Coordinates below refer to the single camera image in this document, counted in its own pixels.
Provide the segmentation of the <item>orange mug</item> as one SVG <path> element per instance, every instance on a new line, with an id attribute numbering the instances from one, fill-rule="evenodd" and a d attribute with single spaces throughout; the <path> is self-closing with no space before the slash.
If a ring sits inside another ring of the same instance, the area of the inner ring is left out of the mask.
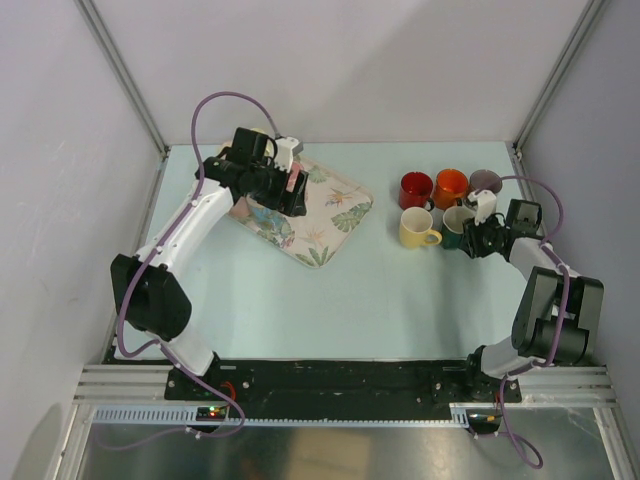
<path id="1" fill-rule="evenodd" d="M 433 200 L 435 207 L 446 210 L 457 204 L 468 190 L 469 182 L 464 173 L 457 169 L 441 170 L 436 176 Z"/>

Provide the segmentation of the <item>red mug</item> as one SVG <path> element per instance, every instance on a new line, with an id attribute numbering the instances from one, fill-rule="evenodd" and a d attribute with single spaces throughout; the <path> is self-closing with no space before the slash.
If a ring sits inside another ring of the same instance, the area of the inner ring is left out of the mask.
<path id="1" fill-rule="evenodd" d="M 433 188 L 433 180 L 427 174 L 417 171 L 406 173 L 400 181 L 398 196 L 400 208 L 407 210 L 419 207 L 431 211 L 434 208 L 434 201 L 431 198 Z"/>

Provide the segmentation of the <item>purple mug black handle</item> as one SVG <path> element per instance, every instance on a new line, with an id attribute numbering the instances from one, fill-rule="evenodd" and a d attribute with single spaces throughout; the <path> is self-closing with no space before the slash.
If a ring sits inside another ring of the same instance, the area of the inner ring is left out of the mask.
<path id="1" fill-rule="evenodd" d="M 480 169 L 474 171 L 469 177 L 468 193 L 476 190 L 489 190 L 498 195 L 502 190 L 501 177 L 492 170 Z"/>

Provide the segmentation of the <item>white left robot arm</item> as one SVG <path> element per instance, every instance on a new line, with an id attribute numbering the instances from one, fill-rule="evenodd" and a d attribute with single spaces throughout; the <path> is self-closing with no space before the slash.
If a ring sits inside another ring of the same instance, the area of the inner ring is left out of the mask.
<path id="1" fill-rule="evenodd" d="M 145 333 L 186 368 L 187 387 L 201 399 L 214 397 L 222 376 L 211 368 L 214 352 L 192 321 L 192 303 L 180 279 L 213 227 L 245 197 L 289 217 L 306 214 L 307 173 L 295 167 L 303 150 L 294 137 L 273 138 L 237 128 L 232 142 L 208 158 L 198 156 L 190 193 L 166 225 L 134 255 L 111 263 L 118 325 Z"/>

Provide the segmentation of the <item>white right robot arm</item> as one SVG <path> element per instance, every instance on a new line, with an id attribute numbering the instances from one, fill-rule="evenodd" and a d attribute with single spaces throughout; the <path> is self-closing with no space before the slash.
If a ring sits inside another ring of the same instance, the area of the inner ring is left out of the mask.
<path id="1" fill-rule="evenodd" d="M 527 280 L 510 335 L 467 357 L 464 393 L 483 401 L 503 379 L 513 384 L 536 368 L 594 366 L 604 285 L 569 267 L 539 234 L 541 206 L 513 199 L 503 215 L 458 205 L 470 215 L 462 221 L 459 249 L 472 259 L 497 254 Z"/>

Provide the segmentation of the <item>dark green mug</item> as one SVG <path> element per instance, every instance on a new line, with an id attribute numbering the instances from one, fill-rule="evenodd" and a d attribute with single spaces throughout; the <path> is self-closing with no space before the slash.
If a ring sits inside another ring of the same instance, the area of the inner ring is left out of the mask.
<path id="1" fill-rule="evenodd" d="M 452 206 L 442 216 L 441 246 L 445 250 L 457 249 L 464 233 L 464 222 L 473 219 L 475 213 L 464 206 Z"/>

